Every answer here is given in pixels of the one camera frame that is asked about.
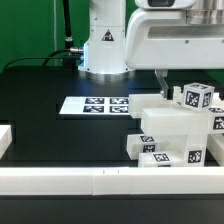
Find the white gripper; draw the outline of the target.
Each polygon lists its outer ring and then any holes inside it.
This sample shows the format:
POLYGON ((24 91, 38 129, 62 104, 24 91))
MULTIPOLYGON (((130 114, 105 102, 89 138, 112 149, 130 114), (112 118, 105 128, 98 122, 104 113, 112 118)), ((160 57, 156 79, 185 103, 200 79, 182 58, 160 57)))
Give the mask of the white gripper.
POLYGON ((155 69, 168 96, 168 69, 224 68, 224 0, 135 0, 125 62, 155 69))

